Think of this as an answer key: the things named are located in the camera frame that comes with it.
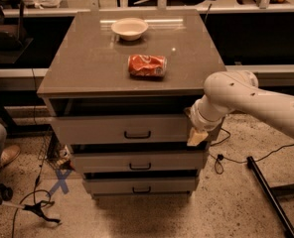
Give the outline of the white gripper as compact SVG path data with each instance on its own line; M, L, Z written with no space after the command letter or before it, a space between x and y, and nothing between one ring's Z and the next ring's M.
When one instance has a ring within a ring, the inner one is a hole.
M194 128L190 130L189 139L187 142L187 145L189 147L197 147L207 138L207 132L215 129L217 125L221 122L221 119L218 119L217 121L210 121L205 118L199 111L199 104L201 104L201 102L196 101L190 108L189 118Z

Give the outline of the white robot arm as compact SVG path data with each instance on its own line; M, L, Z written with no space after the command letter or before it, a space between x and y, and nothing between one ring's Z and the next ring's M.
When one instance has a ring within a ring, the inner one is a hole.
M294 139L294 96L258 87L250 71L221 71L207 77L204 96L189 110L199 132L212 131L233 111L249 114Z

